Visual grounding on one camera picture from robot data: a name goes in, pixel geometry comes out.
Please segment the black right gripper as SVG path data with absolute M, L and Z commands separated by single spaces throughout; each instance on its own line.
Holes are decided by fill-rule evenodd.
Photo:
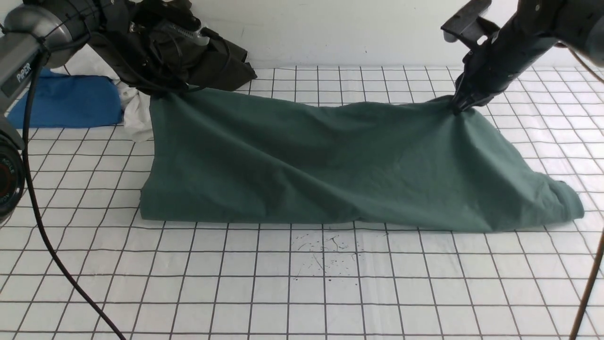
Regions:
M 507 90 L 520 74 L 520 62 L 514 52 L 494 45 L 470 51 L 464 58 L 464 71 L 456 81 L 451 106 L 456 113 L 474 106 L 485 106 Z

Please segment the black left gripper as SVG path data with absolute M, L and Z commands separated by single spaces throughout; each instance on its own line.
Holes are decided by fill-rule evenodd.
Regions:
M 92 0 L 98 24 L 89 47 L 119 80 L 145 94 L 186 93 L 181 42 L 205 39 L 189 0 Z

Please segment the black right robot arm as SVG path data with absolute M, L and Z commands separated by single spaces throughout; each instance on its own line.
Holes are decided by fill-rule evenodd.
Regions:
M 503 26 L 482 17 L 490 5 L 470 0 L 441 26 L 447 42 L 460 41 L 469 49 L 450 101 L 455 113 L 487 105 L 556 46 L 603 66 L 601 0 L 520 0 Z

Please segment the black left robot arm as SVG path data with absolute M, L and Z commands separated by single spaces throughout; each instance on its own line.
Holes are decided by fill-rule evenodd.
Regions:
M 147 94 L 187 91 L 168 70 L 149 35 L 164 33 L 206 45 L 210 31 L 184 9 L 161 0 L 25 0 L 1 26 L 1 109 L 26 87 L 37 85 L 43 67 L 65 65 L 85 45 L 120 80 Z

